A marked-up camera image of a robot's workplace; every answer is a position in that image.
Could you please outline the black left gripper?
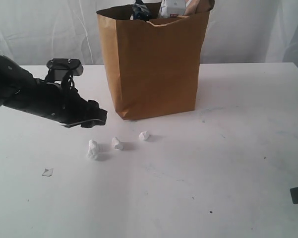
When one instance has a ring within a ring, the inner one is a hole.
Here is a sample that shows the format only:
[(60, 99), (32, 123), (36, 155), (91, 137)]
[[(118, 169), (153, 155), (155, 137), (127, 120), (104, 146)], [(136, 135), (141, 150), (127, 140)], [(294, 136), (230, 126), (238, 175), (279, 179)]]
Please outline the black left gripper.
[(94, 100), (83, 99), (78, 90), (62, 90), (57, 83), (46, 83), (36, 79), (32, 90), (32, 114), (62, 123), (65, 128), (80, 126), (93, 128), (103, 126), (107, 111)]

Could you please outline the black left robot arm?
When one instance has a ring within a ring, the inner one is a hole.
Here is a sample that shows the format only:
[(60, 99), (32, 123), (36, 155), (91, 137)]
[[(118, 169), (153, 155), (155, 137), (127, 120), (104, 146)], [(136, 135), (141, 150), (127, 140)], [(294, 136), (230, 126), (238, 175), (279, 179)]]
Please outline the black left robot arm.
[(103, 126), (107, 111), (83, 99), (73, 78), (81, 76), (79, 59), (51, 59), (44, 79), (35, 78), (13, 60), (0, 55), (0, 107), (57, 121), (66, 128)]

